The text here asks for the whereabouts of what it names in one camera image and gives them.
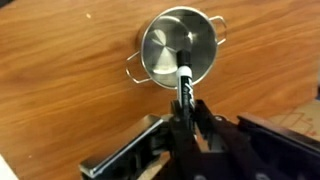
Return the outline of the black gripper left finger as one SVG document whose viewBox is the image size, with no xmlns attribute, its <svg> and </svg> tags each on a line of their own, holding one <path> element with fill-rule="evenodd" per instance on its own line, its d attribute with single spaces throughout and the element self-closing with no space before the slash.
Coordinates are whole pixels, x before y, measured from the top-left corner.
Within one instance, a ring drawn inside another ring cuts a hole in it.
<svg viewBox="0 0 320 180">
<path fill-rule="evenodd" d="M 171 102 L 171 113 L 170 177 L 176 180 L 204 180 L 200 149 L 178 100 Z"/>
</svg>

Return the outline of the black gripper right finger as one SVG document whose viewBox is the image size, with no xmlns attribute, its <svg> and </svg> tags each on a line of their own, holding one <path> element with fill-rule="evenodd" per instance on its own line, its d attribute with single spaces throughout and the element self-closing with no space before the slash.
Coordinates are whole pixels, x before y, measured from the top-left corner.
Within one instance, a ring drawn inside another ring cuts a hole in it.
<svg viewBox="0 0 320 180">
<path fill-rule="evenodd" d="M 222 115 L 214 115 L 197 100 L 195 121 L 210 150 L 228 152 L 248 180 L 267 180 L 267 167 L 237 127 Z"/>
</svg>

